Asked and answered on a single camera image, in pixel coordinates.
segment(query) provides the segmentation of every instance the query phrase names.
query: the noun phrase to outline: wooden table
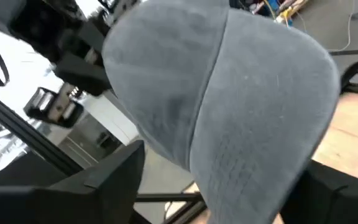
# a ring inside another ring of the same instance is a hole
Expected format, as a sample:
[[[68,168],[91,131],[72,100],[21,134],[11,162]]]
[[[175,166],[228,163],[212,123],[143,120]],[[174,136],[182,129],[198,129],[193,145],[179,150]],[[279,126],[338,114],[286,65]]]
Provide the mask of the wooden table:
[[[334,118],[313,160],[358,177],[358,94],[346,93],[339,100]],[[196,185],[189,191],[195,191]],[[205,211],[192,224],[205,224]],[[277,216],[274,224],[283,223]]]

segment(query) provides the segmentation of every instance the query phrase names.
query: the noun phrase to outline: gray cap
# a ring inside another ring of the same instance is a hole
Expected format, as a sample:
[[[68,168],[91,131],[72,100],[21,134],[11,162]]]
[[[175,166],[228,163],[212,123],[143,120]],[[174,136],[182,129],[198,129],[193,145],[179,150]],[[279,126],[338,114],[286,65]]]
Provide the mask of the gray cap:
[[[194,175],[210,223],[271,223],[339,96],[322,46],[227,0],[149,0],[103,59],[141,135]]]

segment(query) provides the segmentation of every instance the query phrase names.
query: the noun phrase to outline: robotic arm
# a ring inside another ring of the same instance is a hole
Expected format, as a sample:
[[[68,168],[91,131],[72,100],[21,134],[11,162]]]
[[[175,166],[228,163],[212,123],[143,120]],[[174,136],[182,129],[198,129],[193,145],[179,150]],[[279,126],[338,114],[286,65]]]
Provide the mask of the robotic arm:
[[[107,21],[120,16],[119,1],[102,3],[106,8],[87,19],[73,0],[0,0],[0,31],[29,43],[55,64],[56,76],[65,82],[58,93],[38,88],[25,106],[29,117],[70,128],[82,114],[76,99],[84,91],[98,96],[111,88],[101,51],[114,24]]]

